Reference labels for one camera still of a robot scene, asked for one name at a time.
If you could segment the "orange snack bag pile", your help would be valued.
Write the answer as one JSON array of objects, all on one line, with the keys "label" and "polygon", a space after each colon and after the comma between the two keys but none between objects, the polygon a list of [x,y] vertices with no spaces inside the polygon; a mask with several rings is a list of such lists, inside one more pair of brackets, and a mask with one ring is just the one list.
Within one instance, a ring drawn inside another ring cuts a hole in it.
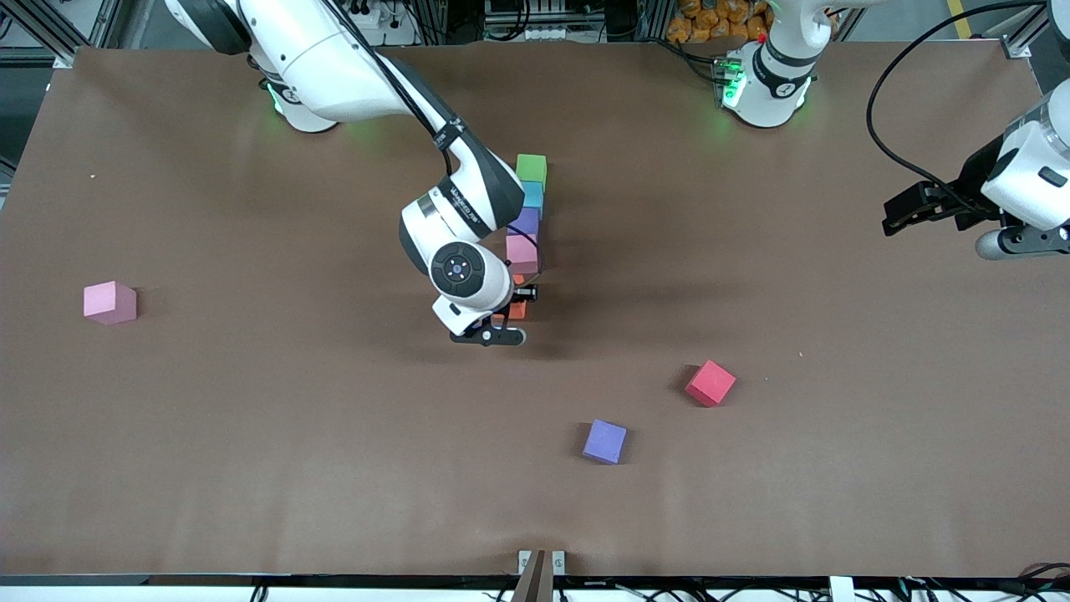
[{"label": "orange snack bag pile", "polygon": [[767,0],[676,0],[664,38],[671,44],[727,37],[764,41],[775,17]]}]

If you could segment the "light purple foam block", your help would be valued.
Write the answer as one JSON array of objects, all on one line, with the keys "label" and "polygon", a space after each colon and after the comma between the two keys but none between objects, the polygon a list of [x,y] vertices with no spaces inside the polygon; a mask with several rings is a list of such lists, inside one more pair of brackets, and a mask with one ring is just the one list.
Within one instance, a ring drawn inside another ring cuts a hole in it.
[{"label": "light purple foam block", "polygon": [[628,430],[600,419],[592,420],[581,454],[594,462],[620,465]]}]

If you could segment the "red foam block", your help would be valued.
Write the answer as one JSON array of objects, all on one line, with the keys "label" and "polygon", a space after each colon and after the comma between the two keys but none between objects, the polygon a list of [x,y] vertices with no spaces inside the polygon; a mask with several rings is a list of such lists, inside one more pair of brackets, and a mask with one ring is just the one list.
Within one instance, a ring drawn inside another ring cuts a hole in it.
[{"label": "red foam block", "polygon": [[707,360],[696,369],[684,392],[699,405],[710,408],[720,405],[735,384],[736,376],[725,367]]}]

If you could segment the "pink foam block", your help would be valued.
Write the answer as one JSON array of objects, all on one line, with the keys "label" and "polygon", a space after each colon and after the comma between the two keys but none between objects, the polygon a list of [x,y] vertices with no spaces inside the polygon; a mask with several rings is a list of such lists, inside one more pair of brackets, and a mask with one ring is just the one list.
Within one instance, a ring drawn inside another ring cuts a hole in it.
[{"label": "pink foam block", "polygon": [[137,292],[117,281],[87,285],[83,291],[83,317],[104,325],[137,320]]},{"label": "pink foam block", "polygon": [[523,235],[508,235],[506,237],[506,259],[513,274],[534,275],[540,268],[540,254],[538,245]]}]

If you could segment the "orange foam block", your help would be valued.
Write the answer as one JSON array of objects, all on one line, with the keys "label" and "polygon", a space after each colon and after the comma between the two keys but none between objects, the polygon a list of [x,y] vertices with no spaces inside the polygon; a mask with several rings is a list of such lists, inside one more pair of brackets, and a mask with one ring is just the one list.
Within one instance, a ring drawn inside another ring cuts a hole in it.
[{"label": "orange foam block", "polygon": [[[513,285],[519,284],[525,284],[525,274],[513,274]],[[508,304],[493,314],[492,323],[504,327],[506,323],[513,323],[515,320],[523,320],[525,317],[528,317],[528,304]]]}]

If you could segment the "white power strip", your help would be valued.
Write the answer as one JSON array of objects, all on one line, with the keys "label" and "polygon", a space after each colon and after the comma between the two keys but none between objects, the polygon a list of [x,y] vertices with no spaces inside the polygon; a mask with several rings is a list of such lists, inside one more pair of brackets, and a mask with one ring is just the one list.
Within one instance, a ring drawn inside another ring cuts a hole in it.
[{"label": "white power strip", "polygon": [[383,7],[381,0],[339,0],[340,7],[347,12],[348,19],[362,29],[380,29],[389,27],[391,12]]}]

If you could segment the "small metal edge bracket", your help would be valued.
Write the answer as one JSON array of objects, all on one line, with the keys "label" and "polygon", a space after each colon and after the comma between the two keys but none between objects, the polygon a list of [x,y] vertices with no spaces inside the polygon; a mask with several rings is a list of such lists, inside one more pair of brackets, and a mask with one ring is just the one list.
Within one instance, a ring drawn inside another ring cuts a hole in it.
[{"label": "small metal edge bracket", "polygon": [[[528,561],[530,561],[533,555],[534,552],[528,551],[528,549],[518,552],[517,556],[518,564],[517,564],[516,575],[521,574],[525,570],[525,568],[528,567]],[[552,565],[552,572],[555,576],[567,575],[567,565],[566,565],[567,556],[564,551],[547,551],[545,553],[545,556],[547,564]]]}]

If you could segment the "grey equipment rack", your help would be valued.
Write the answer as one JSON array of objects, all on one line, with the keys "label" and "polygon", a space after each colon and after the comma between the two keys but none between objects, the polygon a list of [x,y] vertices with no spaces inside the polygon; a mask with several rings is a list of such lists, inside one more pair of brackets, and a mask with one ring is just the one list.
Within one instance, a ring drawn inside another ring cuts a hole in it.
[{"label": "grey equipment rack", "polygon": [[484,0],[479,18],[484,38],[498,42],[564,41],[585,24],[578,0]]}]

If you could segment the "aluminium frame profile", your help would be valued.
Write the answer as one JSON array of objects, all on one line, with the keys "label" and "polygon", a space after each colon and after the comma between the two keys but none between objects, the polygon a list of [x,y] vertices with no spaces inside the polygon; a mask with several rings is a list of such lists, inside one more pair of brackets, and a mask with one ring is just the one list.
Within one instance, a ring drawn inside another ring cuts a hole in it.
[{"label": "aluminium frame profile", "polygon": [[0,0],[0,66],[61,68],[112,47],[136,0]]},{"label": "aluminium frame profile", "polygon": [[990,37],[1000,38],[1002,50],[1009,59],[1028,59],[1031,57],[1031,43],[1048,31],[1048,0],[1038,0],[1029,7],[1021,7],[1017,14],[1007,18],[987,33]]}]

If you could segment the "large table cover sheet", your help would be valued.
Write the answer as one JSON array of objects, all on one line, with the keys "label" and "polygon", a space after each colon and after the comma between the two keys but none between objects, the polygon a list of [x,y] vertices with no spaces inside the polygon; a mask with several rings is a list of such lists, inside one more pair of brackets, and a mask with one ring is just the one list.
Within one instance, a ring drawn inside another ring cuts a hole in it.
[{"label": "large table cover sheet", "polygon": [[[1070,564],[1070,257],[883,235],[913,177],[863,108],[898,50],[834,46],[754,130],[658,47],[395,49],[549,161],[521,348],[452,343],[401,250],[442,175],[412,119],[303,135],[245,59],[83,51],[0,212],[0,572]],[[83,317],[110,281],[137,320]],[[595,419],[620,465],[582,457]]]}]

